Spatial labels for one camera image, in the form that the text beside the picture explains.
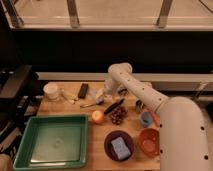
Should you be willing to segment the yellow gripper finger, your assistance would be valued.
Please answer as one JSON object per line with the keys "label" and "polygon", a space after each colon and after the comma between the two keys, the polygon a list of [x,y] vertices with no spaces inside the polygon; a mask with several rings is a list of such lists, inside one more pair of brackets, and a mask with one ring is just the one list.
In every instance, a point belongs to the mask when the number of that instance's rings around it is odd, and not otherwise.
{"label": "yellow gripper finger", "polygon": [[96,93],[96,99],[102,98],[104,96],[103,89],[99,89]]}

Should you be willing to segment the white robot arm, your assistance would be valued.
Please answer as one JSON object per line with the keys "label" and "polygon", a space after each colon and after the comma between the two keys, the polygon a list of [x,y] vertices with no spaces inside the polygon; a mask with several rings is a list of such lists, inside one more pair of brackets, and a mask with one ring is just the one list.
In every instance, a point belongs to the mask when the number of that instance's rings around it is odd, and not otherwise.
{"label": "white robot arm", "polygon": [[129,63],[112,64],[104,93],[123,85],[160,117],[160,171],[213,171],[204,117],[187,97],[168,97],[132,76]]}

